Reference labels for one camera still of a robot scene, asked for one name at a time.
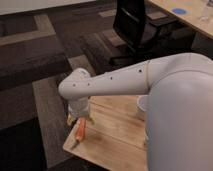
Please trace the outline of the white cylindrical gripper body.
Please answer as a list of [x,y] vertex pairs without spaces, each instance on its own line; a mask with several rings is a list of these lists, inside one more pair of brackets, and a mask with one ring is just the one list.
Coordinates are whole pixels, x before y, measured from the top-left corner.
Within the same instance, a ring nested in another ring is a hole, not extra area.
[[89,100],[81,98],[68,101],[68,112],[74,118],[85,117],[89,115]]

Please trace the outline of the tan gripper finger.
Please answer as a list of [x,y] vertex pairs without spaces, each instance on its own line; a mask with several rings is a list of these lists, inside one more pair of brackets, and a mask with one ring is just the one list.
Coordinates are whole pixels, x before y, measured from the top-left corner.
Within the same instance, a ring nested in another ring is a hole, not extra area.
[[93,120],[93,118],[91,116],[87,116],[87,120],[90,121],[92,124],[95,123],[94,120]]
[[73,121],[74,121],[74,117],[71,114],[68,114],[68,116],[67,116],[67,125],[71,126]]

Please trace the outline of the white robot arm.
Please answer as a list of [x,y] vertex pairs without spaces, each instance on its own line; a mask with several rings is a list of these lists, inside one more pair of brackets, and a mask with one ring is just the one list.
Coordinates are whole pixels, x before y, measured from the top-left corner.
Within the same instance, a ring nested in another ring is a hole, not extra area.
[[213,171],[212,59],[179,53],[97,76],[78,68],[58,91],[76,118],[91,96],[145,95],[148,171]]

